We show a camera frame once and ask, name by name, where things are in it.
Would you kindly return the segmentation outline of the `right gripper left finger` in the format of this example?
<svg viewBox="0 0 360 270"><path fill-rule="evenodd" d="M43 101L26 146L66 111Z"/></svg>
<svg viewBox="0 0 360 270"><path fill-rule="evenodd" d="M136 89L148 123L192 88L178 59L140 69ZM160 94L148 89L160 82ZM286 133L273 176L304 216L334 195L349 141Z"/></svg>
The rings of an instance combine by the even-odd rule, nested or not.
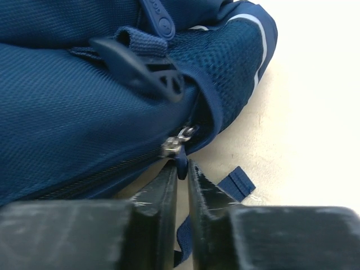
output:
<svg viewBox="0 0 360 270"><path fill-rule="evenodd" d="M172 269L173 164L126 200L24 201L1 209L2 269Z"/></svg>

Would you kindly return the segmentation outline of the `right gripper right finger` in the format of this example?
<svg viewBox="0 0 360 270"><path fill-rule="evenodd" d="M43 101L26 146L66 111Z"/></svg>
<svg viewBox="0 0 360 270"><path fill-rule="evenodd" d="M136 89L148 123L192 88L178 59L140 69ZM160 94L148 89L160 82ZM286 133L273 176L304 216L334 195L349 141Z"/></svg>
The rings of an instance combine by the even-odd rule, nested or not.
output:
<svg viewBox="0 0 360 270"><path fill-rule="evenodd" d="M188 164L194 269L358 269L359 216L335 206L245 206Z"/></svg>

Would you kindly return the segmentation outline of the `navy blue school backpack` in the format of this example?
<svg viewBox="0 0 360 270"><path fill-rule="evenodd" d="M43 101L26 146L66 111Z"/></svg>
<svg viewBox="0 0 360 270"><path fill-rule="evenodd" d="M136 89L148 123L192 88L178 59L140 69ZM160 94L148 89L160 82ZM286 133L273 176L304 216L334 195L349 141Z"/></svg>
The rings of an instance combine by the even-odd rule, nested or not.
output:
<svg viewBox="0 0 360 270"><path fill-rule="evenodd" d="M1 209L126 200L177 172L174 267L193 256L189 154L248 103L276 49L249 1L2 1ZM219 184L241 203L241 168Z"/></svg>

